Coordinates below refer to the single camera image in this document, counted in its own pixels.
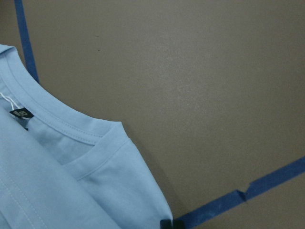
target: t-shirt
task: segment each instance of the t-shirt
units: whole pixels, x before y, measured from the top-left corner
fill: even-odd
[[[0,45],[0,228],[158,229],[161,219],[171,210],[122,123],[67,106]]]

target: folded fabric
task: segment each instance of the folded fabric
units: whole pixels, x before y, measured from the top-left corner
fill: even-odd
[[[173,219],[122,123],[55,98],[6,45],[0,128],[0,228],[158,229]]]

